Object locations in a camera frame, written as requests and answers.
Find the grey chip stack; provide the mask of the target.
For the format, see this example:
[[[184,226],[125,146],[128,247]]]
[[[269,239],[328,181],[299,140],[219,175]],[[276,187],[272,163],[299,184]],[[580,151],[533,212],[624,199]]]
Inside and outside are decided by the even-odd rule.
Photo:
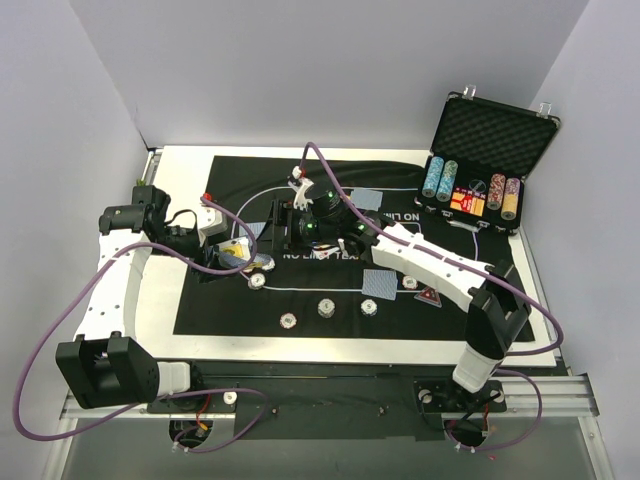
[[[320,300],[317,306],[317,312],[322,318],[331,318],[334,315],[335,310],[335,302],[329,298]]]

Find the grey chips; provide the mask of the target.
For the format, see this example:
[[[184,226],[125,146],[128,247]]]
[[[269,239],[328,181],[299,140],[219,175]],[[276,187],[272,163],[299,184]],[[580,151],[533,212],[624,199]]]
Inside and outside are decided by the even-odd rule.
[[[254,273],[249,277],[248,286],[252,290],[262,289],[266,285],[266,276],[263,273]]]

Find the blue backed card fan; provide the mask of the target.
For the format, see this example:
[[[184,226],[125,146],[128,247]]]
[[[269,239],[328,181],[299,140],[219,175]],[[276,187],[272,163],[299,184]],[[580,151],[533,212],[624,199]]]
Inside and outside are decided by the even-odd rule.
[[[248,231],[251,231],[256,239],[260,237],[266,227],[265,222],[250,222],[246,224],[246,228],[243,226],[238,227],[238,236],[249,236]]]

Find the blue chip stack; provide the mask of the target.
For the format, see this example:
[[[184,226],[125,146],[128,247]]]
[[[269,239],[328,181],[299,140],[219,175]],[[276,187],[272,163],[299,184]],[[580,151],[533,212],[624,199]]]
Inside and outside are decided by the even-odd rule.
[[[360,310],[365,316],[374,316],[377,314],[378,306],[373,299],[365,299],[360,304]]]

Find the blue backed dealt card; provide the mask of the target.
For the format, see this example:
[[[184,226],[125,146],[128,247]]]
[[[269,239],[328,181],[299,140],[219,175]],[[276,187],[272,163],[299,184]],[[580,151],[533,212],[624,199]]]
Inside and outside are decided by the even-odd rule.
[[[393,270],[364,269],[361,293],[367,297],[394,301],[397,284],[397,274]]]

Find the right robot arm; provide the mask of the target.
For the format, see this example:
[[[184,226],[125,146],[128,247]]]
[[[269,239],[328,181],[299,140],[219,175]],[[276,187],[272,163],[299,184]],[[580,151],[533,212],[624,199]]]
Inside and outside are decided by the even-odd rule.
[[[491,265],[443,249],[385,214],[356,207],[327,184],[303,179],[290,186],[293,199],[273,201],[269,216],[282,251],[336,247],[434,288],[466,313],[466,345],[446,394],[459,409],[477,403],[531,313],[515,266],[505,261]]]

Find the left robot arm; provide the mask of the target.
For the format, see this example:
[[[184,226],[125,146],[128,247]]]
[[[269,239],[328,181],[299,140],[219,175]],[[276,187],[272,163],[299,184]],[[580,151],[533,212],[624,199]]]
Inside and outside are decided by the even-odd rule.
[[[181,410],[200,408],[204,384],[184,361],[161,362],[136,340],[135,319],[145,265],[168,247],[205,264],[207,240],[227,228],[225,216],[198,202],[194,225],[167,220],[171,198],[152,185],[136,186],[128,205],[111,206],[99,218],[102,276],[92,291],[71,342],[58,345],[56,364],[84,409],[151,403],[170,395]]]

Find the blue backed card top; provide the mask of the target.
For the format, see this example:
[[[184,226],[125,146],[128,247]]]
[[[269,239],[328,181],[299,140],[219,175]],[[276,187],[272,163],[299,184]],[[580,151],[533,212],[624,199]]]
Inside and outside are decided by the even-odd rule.
[[[350,200],[360,210],[378,211],[382,205],[383,193],[372,189],[355,188],[350,194]]]

